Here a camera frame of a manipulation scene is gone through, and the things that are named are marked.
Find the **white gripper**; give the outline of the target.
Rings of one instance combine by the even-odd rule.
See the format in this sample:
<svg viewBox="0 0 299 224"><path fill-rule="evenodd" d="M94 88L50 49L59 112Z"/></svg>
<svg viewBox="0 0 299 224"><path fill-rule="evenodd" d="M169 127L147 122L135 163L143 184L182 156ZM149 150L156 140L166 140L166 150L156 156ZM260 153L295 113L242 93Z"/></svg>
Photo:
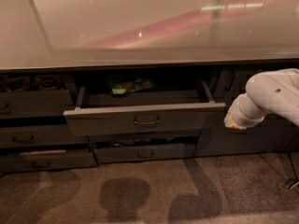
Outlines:
<svg viewBox="0 0 299 224"><path fill-rule="evenodd" d="M254 104L246 94L240 94L228 109L224 125L229 129L245 130L262 122L268 114L268 111Z"/></svg>

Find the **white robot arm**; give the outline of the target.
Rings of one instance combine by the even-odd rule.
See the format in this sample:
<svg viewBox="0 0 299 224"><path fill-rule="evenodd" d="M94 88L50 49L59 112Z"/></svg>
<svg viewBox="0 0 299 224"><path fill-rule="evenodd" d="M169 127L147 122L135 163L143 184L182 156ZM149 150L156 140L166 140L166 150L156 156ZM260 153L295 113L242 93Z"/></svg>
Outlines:
<svg viewBox="0 0 299 224"><path fill-rule="evenodd" d="M299 126L299 69L262 72L251 77L224 118L226 128L245 130L274 113Z"/></svg>

